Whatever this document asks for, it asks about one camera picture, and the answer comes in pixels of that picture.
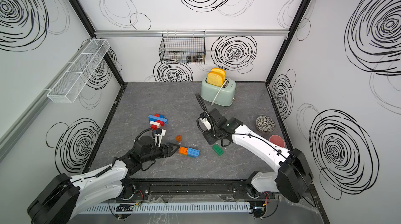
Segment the orange rectangular brick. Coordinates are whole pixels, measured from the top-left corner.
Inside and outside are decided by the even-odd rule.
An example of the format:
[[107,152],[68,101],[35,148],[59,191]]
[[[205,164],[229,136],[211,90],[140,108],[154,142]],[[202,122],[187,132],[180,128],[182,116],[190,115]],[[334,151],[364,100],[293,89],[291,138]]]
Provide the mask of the orange rectangular brick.
[[180,154],[182,154],[182,155],[187,155],[187,153],[188,153],[188,149],[187,148],[185,148],[185,147],[180,147],[179,148],[179,151],[178,151]]

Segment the brown square brick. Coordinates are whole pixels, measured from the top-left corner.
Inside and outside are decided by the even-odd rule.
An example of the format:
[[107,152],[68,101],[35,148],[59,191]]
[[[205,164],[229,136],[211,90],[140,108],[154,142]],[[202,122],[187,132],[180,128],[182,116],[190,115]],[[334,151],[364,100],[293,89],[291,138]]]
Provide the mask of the brown square brick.
[[182,136],[181,136],[181,135],[176,136],[176,137],[175,137],[175,140],[176,140],[178,143],[180,143],[180,142],[182,141]]

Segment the light blue vertical brick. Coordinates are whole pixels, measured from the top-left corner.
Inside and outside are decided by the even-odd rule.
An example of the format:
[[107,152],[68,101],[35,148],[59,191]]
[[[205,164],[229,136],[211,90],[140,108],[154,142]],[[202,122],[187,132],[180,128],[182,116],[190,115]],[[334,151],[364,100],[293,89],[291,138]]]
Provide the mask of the light blue vertical brick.
[[197,157],[199,157],[199,154],[200,154],[200,151],[197,149],[193,149],[193,148],[187,149],[187,156],[189,156],[189,157],[197,158]]

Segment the white rectangular brick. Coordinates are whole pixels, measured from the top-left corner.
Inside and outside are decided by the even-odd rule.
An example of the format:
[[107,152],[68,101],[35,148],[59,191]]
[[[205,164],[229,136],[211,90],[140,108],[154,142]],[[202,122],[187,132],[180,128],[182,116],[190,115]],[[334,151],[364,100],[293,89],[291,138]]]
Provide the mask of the white rectangular brick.
[[150,124],[150,125],[156,125],[158,128],[161,127],[161,125],[160,125],[159,123],[154,122],[154,121],[150,121],[149,124]]

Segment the light blue long brick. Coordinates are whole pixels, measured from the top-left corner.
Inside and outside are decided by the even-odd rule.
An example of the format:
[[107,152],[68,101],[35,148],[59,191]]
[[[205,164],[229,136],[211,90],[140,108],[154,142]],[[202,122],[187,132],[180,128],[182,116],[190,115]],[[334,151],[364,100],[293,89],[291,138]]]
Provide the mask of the light blue long brick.
[[164,124],[168,124],[168,120],[166,118],[164,118],[164,117],[149,115],[148,119],[149,119],[149,121],[154,121],[154,122],[161,121]]

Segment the green brick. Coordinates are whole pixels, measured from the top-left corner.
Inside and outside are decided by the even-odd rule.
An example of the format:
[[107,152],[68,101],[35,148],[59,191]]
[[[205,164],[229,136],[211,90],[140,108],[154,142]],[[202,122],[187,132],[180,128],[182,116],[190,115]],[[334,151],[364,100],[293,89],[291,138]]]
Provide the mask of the green brick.
[[212,149],[218,156],[221,156],[224,153],[223,149],[218,144],[213,145]]

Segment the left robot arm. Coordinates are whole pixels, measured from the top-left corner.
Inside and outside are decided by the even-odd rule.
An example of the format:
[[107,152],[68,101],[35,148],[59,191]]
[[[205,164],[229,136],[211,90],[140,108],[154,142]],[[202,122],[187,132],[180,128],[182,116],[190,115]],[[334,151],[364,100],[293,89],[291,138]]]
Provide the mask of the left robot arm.
[[112,163],[75,176],[57,175],[29,205],[33,224],[66,224],[84,210],[110,199],[131,200],[138,190],[131,176],[144,171],[145,162],[173,156],[180,149],[174,143],[159,143],[157,136],[138,136],[133,147]]

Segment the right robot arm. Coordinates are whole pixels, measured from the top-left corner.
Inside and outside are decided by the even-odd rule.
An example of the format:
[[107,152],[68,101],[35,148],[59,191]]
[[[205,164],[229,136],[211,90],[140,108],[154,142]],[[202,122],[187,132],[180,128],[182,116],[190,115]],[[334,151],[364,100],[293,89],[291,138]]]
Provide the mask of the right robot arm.
[[196,93],[195,97],[203,110],[196,123],[210,145],[226,139],[230,144],[246,148],[272,168],[271,172],[255,171],[248,178],[245,190],[249,197],[255,199],[262,193],[273,192],[293,203],[304,198],[313,174],[302,151],[280,147],[237,118],[226,119],[217,109],[208,111],[201,95]]

